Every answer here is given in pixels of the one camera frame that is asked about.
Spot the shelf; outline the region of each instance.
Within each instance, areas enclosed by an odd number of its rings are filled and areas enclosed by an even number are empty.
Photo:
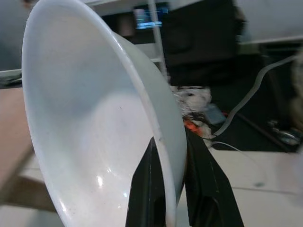
[[[161,62],[161,57],[159,57],[159,58],[150,58],[150,60],[151,60],[153,63],[158,63],[158,62]]]
[[[21,69],[0,71],[0,79],[14,77],[21,74]]]
[[[117,2],[121,0],[83,0],[83,2],[89,6],[96,6],[110,2]]]

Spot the floor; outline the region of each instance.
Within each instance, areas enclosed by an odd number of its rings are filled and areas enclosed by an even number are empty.
[[[288,52],[275,52],[270,56],[271,62],[276,62],[291,56]],[[228,83],[222,83],[211,86],[212,103],[215,103],[220,110],[230,112],[252,88],[256,76],[266,63],[260,55],[239,55],[235,60],[235,73]],[[285,99],[286,104],[282,105],[283,110],[288,109],[289,102],[296,96],[292,87],[291,64],[285,64],[271,71],[271,76],[267,74],[257,93],[248,101],[248,103],[239,111],[246,119],[253,122],[258,127],[265,130],[274,138],[277,138],[269,126],[268,121],[278,120],[285,126],[288,126],[289,119],[287,114],[282,117],[278,107],[279,104],[274,97],[273,82],[270,77],[275,78],[275,82],[280,86],[280,95]],[[217,131],[220,125],[213,126],[213,131]],[[218,141],[232,144],[240,150],[262,150],[262,151],[281,151],[287,149],[288,152],[295,152],[296,146],[285,144],[284,149],[275,145],[259,131],[249,126],[247,122],[239,116],[235,116],[230,126],[224,133],[216,138]],[[217,149],[227,149],[226,146],[216,146]]]
[[[293,174],[296,154],[211,150],[229,177],[245,227],[301,227],[303,189]],[[35,157],[22,175],[43,180]],[[0,207],[0,227],[63,227],[57,214]],[[185,193],[178,206],[178,227],[188,227]]]

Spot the bowl rim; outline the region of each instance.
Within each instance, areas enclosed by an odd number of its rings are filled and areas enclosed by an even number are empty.
[[[129,75],[129,78],[134,85],[134,88],[138,92],[138,95],[141,99],[141,103],[146,111],[147,117],[149,119],[149,124],[151,125],[159,158],[162,168],[162,174],[163,174],[163,181],[164,181],[164,189],[165,189],[165,201],[166,201],[166,226],[167,227],[174,227],[176,225],[176,209],[177,209],[177,199],[176,199],[176,192],[175,192],[175,183],[173,180],[173,174],[172,169],[169,161],[168,152],[166,149],[166,146],[163,142],[163,136],[161,133],[161,127],[158,122],[158,118],[156,115],[156,112],[154,110],[154,107],[152,105],[152,102],[149,98],[149,95],[146,91],[146,88],[140,78],[140,75],[138,74],[133,62],[131,61],[129,55],[125,51],[125,49],[122,47],[122,45],[119,43],[118,39],[116,38],[116,34],[108,27],[108,25],[102,20],[102,18],[93,11],[89,6],[87,6],[85,3],[81,2],[80,0],[40,0],[31,11],[29,18],[27,20],[26,29],[24,32],[24,38],[23,38],[23,46],[22,46],[22,77],[23,77],[23,92],[24,92],[24,102],[25,102],[25,109],[26,114],[28,115],[29,111],[27,109],[27,100],[28,100],[28,92],[27,92],[27,61],[26,56],[29,56],[27,50],[27,34],[31,32],[34,27],[32,25],[35,24],[35,17],[39,15],[40,11],[45,10],[45,8],[49,6],[62,6],[62,7],[70,7],[71,10],[76,11],[79,15],[82,16],[83,19],[90,22],[99,32],[100,34],[105,38],[106,42],[112,47],[113,51],[121,61],[123,67],[125,68],[126,72]],[[28,121],[29,130],[31,132],[31,125]],[[47,170],[44,170],[41,168],[42,174],[45,176],[45,184],[47,188],[50,191],[54,191],[55,188],[54,185],[52,185],[47,179],[48,179],[48,173]],[[54,205],[57,210],[60,207],[59,200],[56,195],[50,193],[51,198],[54,202]],[[64,212],[60,212],[60,217],[62,218],[64,223],[68,223],[68,219],[64,216]]]

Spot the white wall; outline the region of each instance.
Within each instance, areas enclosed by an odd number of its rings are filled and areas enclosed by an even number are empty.
[[[198,0],[168,0],[171,9]],[[121,0],[97,6],[101,14],[130,11],[147,0]],[[248,24],[243,41],[267,42],[287,37],[303,37],[303,0],[236,0]],[[0,70],[20,68],[23,32],[29,11],[21,0],[0,0]]]
[[[173,0],[173,7],[183,7],[199,0]],[[303,0],[234,0],[246,19],[244,42],[271,42],[303,39]]]

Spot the cable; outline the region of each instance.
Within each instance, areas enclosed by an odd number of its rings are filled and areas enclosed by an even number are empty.
[[[251,97],[253,97],[253,95],[259,90],[262,80],[264,78],[264,76],[266,75],[266,73],[270,70],[272,70],[275,67],[284,65],[288,62],[291,62],[292,60],[294,60],[296,58],[296,55],[290,56],[288,58],[285,58],[281,61],[277,61],[275,63],[272,63],[268,66],[265,66],[263,69],[260,70],[260,72],[258,73],[255,83],[253,85],[253,87],[250,89],[250,91],[246,94],[246,96],[239,102],[239,104],[233,108],[233,110],[230,112],[230,114],[228,115],[225,123],[221,126],[221,128],[216,131],[214,133],[215,136],[219,136],[221,135],[227,128],[228,126],[231,124],[235,114],[251,99]]]
[[[258,170],[260,170],[261,174],[263,175],[263,180],[260,181],[260,182],[254,183],[254,185],[255,185],[256,187],[262,187],[262,186],[264,186],[264,185],[267,183],[267,174],[266,174],[265,170],[264,170],[263,167],[262,167],[256,160],[254,160],[252,157],[250,157],[249,155],[245,154],[245,152],[243,152],[243,151],[241,151],[241,150],[235,148],[234,146],[229,145],[228,143],[224,143],[224,142],[220,142],[220,141],[214,141],[214,142],[212,142],[212,146],[213,146],[214,144],[223,144],[223,145],[226,145],[226,146],[228,146],[228,147],[230,147],[230,148],[232,148],[232,149],[234,149],[234,150],[240,152],[242,155],[244,155],[245,157],[247,157],[250,161],[252,161],[252,162],[258,167]]]
[[[201,137],[201,138],[204,139],[204,140],[212,141],[212,138],[204,138],[204,137]]]

